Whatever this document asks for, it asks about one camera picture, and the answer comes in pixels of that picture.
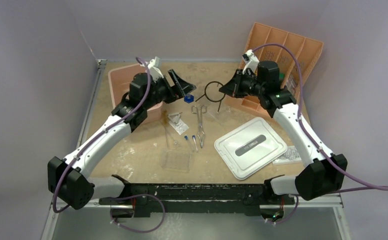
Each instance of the gray wall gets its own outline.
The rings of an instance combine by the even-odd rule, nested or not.
[[[96,61],[63,0],[0,0],[0,239],[39,239],[47,162],[71,151]]]
[[[305,88],[313,128],[349,173],[388,185],[388,1],[332,0],[310,36],[325,42]],[[352,239],[388,239],[388,192],[342,199]]]
[[[261,22],[307,34],[330,0],[67,0],[100,59],[239,61]]]

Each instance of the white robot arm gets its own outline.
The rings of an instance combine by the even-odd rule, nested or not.
[[[298,116],[299,106],[287,89],[281,89],[280,70],[276,62],[259,62],[252,50],[248,50],[243,59],[244,69],[237,69],[232,79],[219,91],[233,98],[256,96],[260,105],[288,133],[299,152],[305,169],[298,176],[278,176],[264,181],[268,196],[294,194],[305,200],[311,200],[332,193],[341,188],[344,175],[336,170],[321,154],[323,150],[342,170],[347,168],[343,154],[335,155],[318,138],[306,121],[304,129],[319,143],[319,149],[311,142],[301,128]]]
[[[103,157],[123,138],[131,134],[146,118],[147,110],[154,105],[165,102],[172,103],[185,97],[196,89],[196,86],[182,80],[172,69],[168,71],[174,82],[170,86],[168,80],[159,70],[160,59],[155,58],[148,64],[152,82],[148,89],[147,73],[138,73],[133,77],[129,92],[125,93],[121,102],[113,109],[111,116],[84,144],[63,159],[53,157],[47,165],[48,189],[55,197],[61,198],[74,209],[82,208],[94,195],[94,188],[113,189],[108,182],[101,184],[89,182],[89,176]]]

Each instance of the work table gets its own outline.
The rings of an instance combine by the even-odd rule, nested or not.
[[[114,68],[131,65],[128,62],[109,62],[106,65],[101,85],[94,100],[94,107],[88,129],[88,137],[91,136],[107,119],[113,109],[112,97],[107,73]],[[195,99],[204,93],[204,88],[210,81],[219,81],[225,84],[234,75],[238,63],[222,62],[163,62],[162,73],[174,69],[183,80],[197,86],[191,94]],[[217,93],[217,87],[211,88]],[[193,152],[189,165],[186,160],[173,159],[165,162],[166,153],[179,156],[190,152],[190,146],[184,139],[184,135],[196,135],[198,131],[197,116],[191,113],[191,106],[206,105],[207,113],[203,114],[203,128],[206,134],[204,147],[198,146],[198,152]],[[205,97],[198,102],[186,103],[183,99],[163,107],[168,113],[182,113],[181,119],[189,126],[189,129],[179,135],[170,125],[167,125],[168,146],[166,143],[165,129],[162,121],[154,121],[139,126],[131,135],[120,141],[96,166],[92,177],[109,177],[117,174],[132,183],[263,183],[264,180],[278,175],[298,175],[303,169],[301,163],[282,165],[268,164],[246,180],[240,181],[234,177],[230,169],[224,163],[215,150],[214,142],[241,126],[255,116],[225,105],[222,102],[219,114],[219,103],[208,101]],[[303,106],[303,115],[309,120],[306,108]],[[292,146],[293,143],[281,126],[270,118],[265,118],[278,135]]]

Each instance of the purple cable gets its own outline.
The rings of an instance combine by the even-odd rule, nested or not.
[[[152,82],[152,79],[151,79],[151,76],[150,76],[150,70],[148,68],[148,65],[147,65],[147,62],[144,61],[143,59],[139,58],[139,57],[136,57],[135,58],[136,61],[139,63],[139,64],[142,64],[144,65],[146,71],[147,71],[147,89],[145,90],[145,93],[144,93],[144,96],[142,97],[141,101],[139,101],[138,105],[132,109],[132,111],[130,111],[128,114],[126,114],[125,116],[123,116],[121,119],[117,120],[116,122],[110,124],[110,126],[106,127],[106,131],[101,131],[100,133],[98,133],[95,137],[93,137],[85,146],[83,146],[80,151],[76,154],[75,158],[69,163],[69,165],[67,165],[67,167],[64,169],[63,173],[61,174],[60,176],[60,179],[58,180],[57,182],[57,186],[55,187],[55,190],[54,190],[54,195],[52,196],[52,210],[58,214],[58,213],[61,213],[63,212],[65,209],[67,209],[69,207],[69,205],[66,205],[64,207],[62,207],[61,209],[57,209],[57,197],[59,196],[59,189],[60,187],[62,186],[63,184],[63,181],[65,180],[65,176],[68,174],[69,170],[72,168],[73,164],[75,164],[75,162],[77,161],[77,159],[79,159],[79,157],[84,154],[84,152],[95,142],[97,141],[105,132],[108,132],[111,128],[113,128],[114,126],[120,124],[121,122],[123,122],[125,119],[127,119],[131,114],[135,113],[140,107],[141,105],[143,105],[144,101],[146,100],[147,96],[149,95],[149,92],[150,92],[150,85],[151,85],[151,82]]]
[[[157,224],[157,226],[155,226],[155,227],[153,227],[152,229],[149,229],[149,230],[137,230],[137,229],[133,229],[133,228],[127,227],[127,226],[122,225],[122,224],[120,224],[120,223],[115,221],[115,219],[112,216],[112,210],[110,210],[110,218],[111,218],[111,222],[110,223],[114,223],[118,227],[124,228],[124,229],[129,230],[129,231],[134,232],[134,233],[139,233],[139,234],[151,233],[151,232],[155,231],[156,229],[158,229],[163,224],[163,221],[165,220],[166,211],[165,211],[165,206],[163,205],[163,202],[160,201],[160,199],[158,199],[156,196],[144,193],[144,194],[138,194],[138,195],[133,195],[133,196],[128,196],[128,197],[121,197],[121,198],[113,198],[113,199],[116,200],[116,201],[125,201],[125,200],[128,200],[128,199],[134,199],[134,198],[138,198],[138,197],[142,197],[142,196],[154,198],[160,204],[161,209],[163,210],[163,216],[161,217],[161,220]]]
[[[349,189],[336,191],[336,193],[337,192],[346,193],[346,192],[359,191],[359,190],[365,190],[365,189],[376,189],[376,190],[388,191],[388,186],[379,186],[379,185],[375,185],[375,184],[366,182],[366,181],[361,180],[361,179],[351,175],[350,173],[344,171],[339,166],[337,166],[322,149],[320,149],[318,142],[316,142],[313,139],[313,137],[306,130],[305,126],[303,125],[303,120],[301,118],[302,108],[303,108],[303,78],[302,78],[302,71],[300,68],[299,61],[297,60],[296,56],[287,47],[285,47],[284,45],[278,44],[278,43],[263,44],[261,46],[256,47],[252,51],[255,52],[258,49],[261,49],[261,48],[266,47],[266,46],[278,46],[278,47],[283,48],[285,51],[287,51],[288,54],[290,54],[290,56],[292,57],[292,59],[295,62],[295,66],[297,67],[297,72],[298,72],[298,80],[299,80],[299,84],[300,84],[300,103],[298,104],[297,118],[298,118],[298,123],[299,123],[301,129],[303,130],[304,134],[306,134],[306,136],[310,139],[310,141],[313,143],[313,145],[315,145],[315,147],[317,149],[319,149],[319,152],[326,158],[326,160],[328,160],[329,164],[331,164],[332,167],[334,167],[337,171],[339,171],[340,173],[342,173],[344,176],[348,177],[349,179],[367,187],[367,188],[363,188],[363,187],[349,188]]]

